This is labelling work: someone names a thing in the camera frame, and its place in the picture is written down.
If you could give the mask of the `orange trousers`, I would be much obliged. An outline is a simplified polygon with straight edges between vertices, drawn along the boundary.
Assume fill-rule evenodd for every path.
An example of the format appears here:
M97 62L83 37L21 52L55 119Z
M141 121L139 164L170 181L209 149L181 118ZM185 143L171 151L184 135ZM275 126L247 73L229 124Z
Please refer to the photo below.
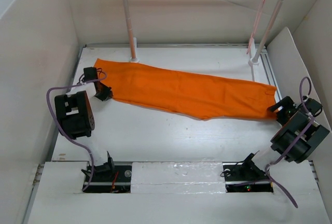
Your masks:
M276 87L173 71L140 63L98 59L94 66L107 74L102 81L119 102L188 115L201 120L229 117L274 120Z

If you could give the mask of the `pink wire hanger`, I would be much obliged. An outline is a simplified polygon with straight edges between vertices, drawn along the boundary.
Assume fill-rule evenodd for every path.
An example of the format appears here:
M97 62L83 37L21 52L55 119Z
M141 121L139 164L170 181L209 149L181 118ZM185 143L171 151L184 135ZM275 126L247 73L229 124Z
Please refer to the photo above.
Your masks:
M251 33L251 36L250 36L250 39L249 39L249 42L248 42L248 48L247 48L246 54L250 53L251 44L254 43L254 37L255 37L256 32L257 32L259 21L260 21L261 15L262 15L262 9L265 5L265 2L266 2L266 0L260 0L259 6L258 6L258 9L257 9L257 13L256 13L256 17L255 17L255 21L254 21L254 25L253 25L253 30L252 30L252 33Z

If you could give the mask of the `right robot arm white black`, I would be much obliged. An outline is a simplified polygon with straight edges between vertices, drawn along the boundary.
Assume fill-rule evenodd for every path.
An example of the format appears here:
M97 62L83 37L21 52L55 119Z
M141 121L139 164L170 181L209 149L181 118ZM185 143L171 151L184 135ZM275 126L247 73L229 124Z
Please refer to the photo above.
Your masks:
M250 154L237 169L239 175L249 180L266 178L266 166L275 165L282 159L287 162L301 163L314 152L318 145L328 136L329 130L315 122L315 117L322 113L323 106L317 100L304 96L296 105L286 96L268 111L276 114L276 120L282 128L271 139L272 155L265 155L271 162L258 162L255 154Z

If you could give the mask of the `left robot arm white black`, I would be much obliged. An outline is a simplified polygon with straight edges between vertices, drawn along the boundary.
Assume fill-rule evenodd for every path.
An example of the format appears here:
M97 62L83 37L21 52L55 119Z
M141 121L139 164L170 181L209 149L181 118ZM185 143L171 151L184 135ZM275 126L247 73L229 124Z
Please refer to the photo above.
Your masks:
M54 113L63 135L71 143L85 149L90 156L91 165L82 172L86 176L108 181L115 176L115 165L109 153L106 158L100 155L97 142L92 137L95 119L90 104L91 98L104 102L113 97L111 87L102 83L106 77L101 68L84 68L78 83L71 87L70 92L54 97Z

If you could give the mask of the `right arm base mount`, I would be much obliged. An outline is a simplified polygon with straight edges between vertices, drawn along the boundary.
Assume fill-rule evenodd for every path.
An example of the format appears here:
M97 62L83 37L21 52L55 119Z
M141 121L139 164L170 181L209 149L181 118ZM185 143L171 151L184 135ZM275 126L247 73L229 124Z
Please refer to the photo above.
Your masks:
M273 193L266 173L243 161L223 163L220 176L225 180L227 193Z

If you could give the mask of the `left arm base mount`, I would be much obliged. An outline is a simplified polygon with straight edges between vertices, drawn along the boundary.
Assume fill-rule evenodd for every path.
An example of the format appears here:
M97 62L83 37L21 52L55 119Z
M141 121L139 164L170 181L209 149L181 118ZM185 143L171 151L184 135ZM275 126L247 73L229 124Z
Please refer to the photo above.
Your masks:
M130 193L132 165L115 165L114 170L94 169L92 181L84 193Z

